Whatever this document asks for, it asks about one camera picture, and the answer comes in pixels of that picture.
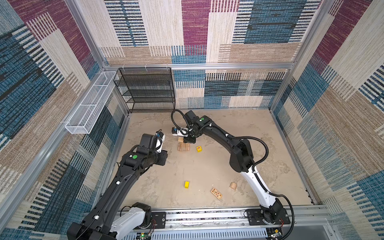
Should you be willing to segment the patterned wood block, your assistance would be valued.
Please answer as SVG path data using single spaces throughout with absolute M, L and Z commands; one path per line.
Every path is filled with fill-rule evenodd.
M 212 188 L 211 193 L 218 199 L 221 200 L 223 198 L 223 195 L 216 189 Z

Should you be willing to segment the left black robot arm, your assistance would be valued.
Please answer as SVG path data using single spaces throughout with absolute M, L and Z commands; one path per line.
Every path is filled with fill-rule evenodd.
M 135 182 L 153 165 L 165 165 L 168 153 L 162 149 L 164 140 L 162 131 L 142 135 L 140 143 L 123 155 L 113 181 L 98 203 L 80 224 L 71 224 L 68 239 L 121 240 L 135 228 L 152 226 L 152 208 L 143 203 L 133 204 L 119 218 L 116 215 Z

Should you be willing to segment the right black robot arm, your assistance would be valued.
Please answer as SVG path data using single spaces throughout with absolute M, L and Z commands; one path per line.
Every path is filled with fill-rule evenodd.
M 264 222 L 270 225 L 275 224 L 284 208 L 276 194 L 267 187 L 257 170 L 257 165 L 266 160 L 269 155 L 269 149 L 265 142 L 251 136 L 235 137 L 219 127 L 209 117 L 200 118 L 193 111 L 188 111 L 183 118 L 188 128 L 180 131 L 184 141 L 194 144 L 196 138 L 206 135 L 222 145 L 230 153 L 231 168 L 235 172 L 241 173 L 255 192 L 263 211 Z M 254 161 L 249 140 L 255 140 L 265 148 L 265 155 L 259 161 Z

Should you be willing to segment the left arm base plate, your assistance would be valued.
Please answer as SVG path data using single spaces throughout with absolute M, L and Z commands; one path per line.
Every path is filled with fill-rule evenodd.
M 144 221 L 135 230 L 164 229 L 166 224 L 166 212 L 152 212 L 151 215 L 145 214 Z

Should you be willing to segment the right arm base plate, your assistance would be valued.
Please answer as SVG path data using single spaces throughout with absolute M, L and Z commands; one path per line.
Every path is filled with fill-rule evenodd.
M 245 217 L 250 226 L 259 225 L 290 225 L 291 219 L 286 211 L 282 209 L 278 213 L 263 209 L 248 209 L 245 211 Z

